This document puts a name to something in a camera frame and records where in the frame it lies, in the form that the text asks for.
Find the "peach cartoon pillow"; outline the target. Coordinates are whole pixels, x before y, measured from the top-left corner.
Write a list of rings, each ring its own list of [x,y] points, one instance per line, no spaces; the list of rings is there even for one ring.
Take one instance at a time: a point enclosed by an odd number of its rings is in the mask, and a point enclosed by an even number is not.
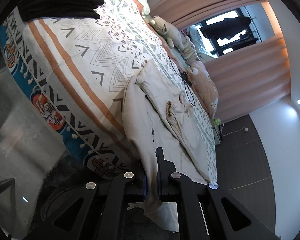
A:
[[[210,118],[214,118],[219,95],[216,85],[211,80],[205,66],[201,61],[193,61],[187,69],[187,75],[202,107],[206,110]]]

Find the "patterned white duvet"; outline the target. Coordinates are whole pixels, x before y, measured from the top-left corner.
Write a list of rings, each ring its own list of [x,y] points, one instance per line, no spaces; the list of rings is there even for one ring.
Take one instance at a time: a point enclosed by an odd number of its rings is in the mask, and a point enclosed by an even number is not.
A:
[[[161,39],[150,29],[133,0],[104,0],[100,19],[42,17],[28,22],[38,48],[64,88],[97,125],[105,124],[139,159],[123,126],[123,92],[148,61],[185,92],[207,144],[208,171],[217,178],[215,139],[209,116],[194,91],[179,76]]]

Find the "white box on floor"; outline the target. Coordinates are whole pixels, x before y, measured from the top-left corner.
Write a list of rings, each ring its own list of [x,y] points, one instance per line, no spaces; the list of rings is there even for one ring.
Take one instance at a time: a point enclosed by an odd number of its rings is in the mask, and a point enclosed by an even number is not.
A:
[[[221,121],[218,118],[211,118],[210,119],[213,136],[215,139],[215,145],[219,145],[222,142],[222,135],[221,135]]]

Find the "beige striped plush toy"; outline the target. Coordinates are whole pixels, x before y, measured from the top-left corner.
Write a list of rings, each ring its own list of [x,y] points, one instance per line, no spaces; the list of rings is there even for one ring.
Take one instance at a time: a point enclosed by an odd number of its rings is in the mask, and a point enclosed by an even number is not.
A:
[[[199,57],[196,53],[194,44],[190,41],[190,38],[184,34],[181,35],[181,41],[184,49],[181,51],[181,55],[188,64],[192,64],[193,61],[199,61]]]

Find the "dark hanging clothes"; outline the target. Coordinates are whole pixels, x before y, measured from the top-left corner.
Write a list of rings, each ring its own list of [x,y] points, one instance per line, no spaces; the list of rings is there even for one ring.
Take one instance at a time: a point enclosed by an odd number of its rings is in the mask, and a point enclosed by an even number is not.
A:
[[[205,38],[213,42],[215,49],[212,54],[222,56],[227,49],[236,51],[257,43],[258,38],[253,35],[250,24],[251,18],[239,16],[203,26],[200,31]]]

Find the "beige large garment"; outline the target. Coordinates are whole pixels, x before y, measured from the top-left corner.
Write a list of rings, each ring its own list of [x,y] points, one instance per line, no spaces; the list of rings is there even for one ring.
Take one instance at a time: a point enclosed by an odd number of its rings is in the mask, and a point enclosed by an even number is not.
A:
[[[148,61],[131,77],[124,90],[122,118],[127,140],[141,159],[147,176],[147,197],[141,203],[144,214],[167,231],[179,230],[177,205],[159,200],[158,161],[162,148],[166,160],[193,181],[213,180],[208,171],[207,144],[197,126],[194,107],[185,92]]]

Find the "black folded clothing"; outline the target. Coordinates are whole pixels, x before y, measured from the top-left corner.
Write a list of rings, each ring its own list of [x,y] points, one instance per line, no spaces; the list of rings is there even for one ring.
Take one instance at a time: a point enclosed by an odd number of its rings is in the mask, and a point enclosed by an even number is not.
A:
[[[18,11],[24,22],[42,17],[94,18],[100,19],[95,11],[104,5],[104,0],[22,0]]]

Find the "pink curtain right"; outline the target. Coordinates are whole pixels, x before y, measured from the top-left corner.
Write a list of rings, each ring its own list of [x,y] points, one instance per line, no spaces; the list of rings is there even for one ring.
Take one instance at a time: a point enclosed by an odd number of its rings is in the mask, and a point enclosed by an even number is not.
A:
[[[205,68],[218,90],[216,116],[223,123],[291,93],[288,51],[281,34],[209,61]]]

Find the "grey plush toy animal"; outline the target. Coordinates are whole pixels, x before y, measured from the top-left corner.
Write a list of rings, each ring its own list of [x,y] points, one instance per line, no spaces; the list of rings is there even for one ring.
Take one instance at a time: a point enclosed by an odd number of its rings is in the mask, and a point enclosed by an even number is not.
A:
[[[159,16],[150,19],[149,24],[166,40],[171,49],[177,47],[180,51],[184,50],[181,33],[173,24],[166,22]]]

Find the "black small device on bed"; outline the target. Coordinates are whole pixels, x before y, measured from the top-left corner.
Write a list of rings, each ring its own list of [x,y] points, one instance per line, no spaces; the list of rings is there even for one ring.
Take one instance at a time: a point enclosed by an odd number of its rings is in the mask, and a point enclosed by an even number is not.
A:
[[[180,72],[180,76],[181,76],[182,80],[183,80],[189,87],[192,87],[192,83],[191,83],[191,81],[189,80],[188,75],[186,74],[185,71]]]

